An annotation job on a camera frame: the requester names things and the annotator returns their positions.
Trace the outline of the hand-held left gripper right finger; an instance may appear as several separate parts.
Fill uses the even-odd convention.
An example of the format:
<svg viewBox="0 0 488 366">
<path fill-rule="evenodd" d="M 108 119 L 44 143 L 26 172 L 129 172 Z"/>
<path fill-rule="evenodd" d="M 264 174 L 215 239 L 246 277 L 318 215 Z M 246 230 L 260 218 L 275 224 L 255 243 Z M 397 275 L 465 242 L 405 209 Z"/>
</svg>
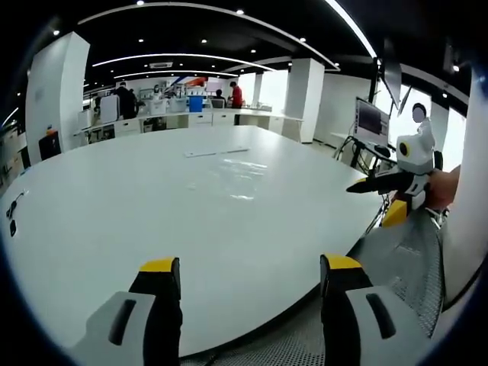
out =
<svg viewBox="0 0 488 366">
<path fill-rule="evenodd" d="M 415 365 L 429 337 L 392 290 L 374 286 L 348 256 L 320 256 L 321 323 L 326 365 Z"/>
</svg>

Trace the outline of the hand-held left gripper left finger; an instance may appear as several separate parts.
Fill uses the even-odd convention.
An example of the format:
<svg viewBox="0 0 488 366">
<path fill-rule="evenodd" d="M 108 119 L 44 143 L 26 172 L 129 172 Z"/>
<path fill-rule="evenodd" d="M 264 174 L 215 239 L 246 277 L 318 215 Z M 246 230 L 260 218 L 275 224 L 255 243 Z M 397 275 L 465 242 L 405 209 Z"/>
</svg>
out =
<svg viewBox="0 0 488 366">
<path fill-rule="evenodd" d="M 179 365 L 182 326 L 180 261 L 166 257 L 140 267 L 87 320 L 71 348 L 77 365 Z"/>
</svg>

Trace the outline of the person's right hand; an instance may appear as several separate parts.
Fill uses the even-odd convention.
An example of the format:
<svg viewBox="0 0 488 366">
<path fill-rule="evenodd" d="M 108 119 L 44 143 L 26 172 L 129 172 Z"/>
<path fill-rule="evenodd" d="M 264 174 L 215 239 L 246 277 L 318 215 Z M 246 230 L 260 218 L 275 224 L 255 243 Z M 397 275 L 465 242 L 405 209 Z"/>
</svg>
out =
<svg viewBox="0 0 488 366">
<path fill-rule="evenodd" d="M 433 210 L 444 210 L 454 202 L 458 188 L 461 165 L 450 172 L 435 170 L 429 178 L 429 191 L 425 204 Z"/>
</svg>

